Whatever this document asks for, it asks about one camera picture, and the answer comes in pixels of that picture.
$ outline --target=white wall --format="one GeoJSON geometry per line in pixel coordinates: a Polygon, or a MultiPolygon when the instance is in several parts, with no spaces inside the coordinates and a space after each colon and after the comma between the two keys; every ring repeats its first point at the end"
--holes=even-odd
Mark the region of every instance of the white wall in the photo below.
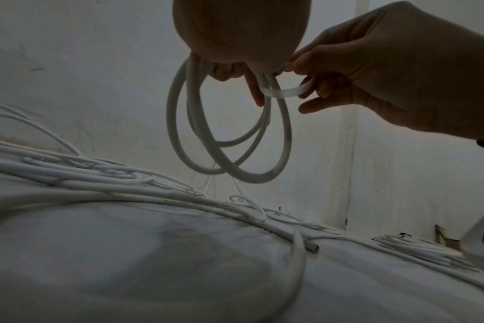
{"type": "MultiPolygon", "coordinates": [[[[187,57],[176,35],[171,0],[0,0],[0,101],[20,107],[85,153],[167,172],[196,187],[194,174],[176,157],[165,127],[165,101],[172,77],[187,57]]],[[[323,29],[350,19],[355,0],[313,3],[303,44],[323,29]]],[[[280,77],[284,87],[300,79],[280,77]]],[[[208,81],[202,90],[214,135],[239,136],[257,120],[242,80],[208,81]]],[[[211,160],[179,115],[181,140],[204,165],[211,160]]],[[[332,165],[339,110],[299,117],[298,100],[288,100],[293,150],[281,176],[264,185],[242,184],[262,204],[323,221],[335,181],[332,165]]],[[[263,171],[278,159],[281,121],[274,113],[262,145],[244,168],[263,171]]],[[[53,147],[47,138],[10,121],[0,137],[53,147]]],[[[239,155],[240,149],[229,151],[239,155]]],[[[231,179],[218,176],[211,195],[235,193],[231,179]]]]}
{"type": "MultiPolygon", "coordinates": [[[[391,1],[371,0],[370,9],[391,1]]],[[[419,8],[484,33],[484,1],[415,0],[419,8]]],[[[460,238],[484,215],[484,149],[471,140],[389,125],[360,108],[348,230],[460,238]]]]}

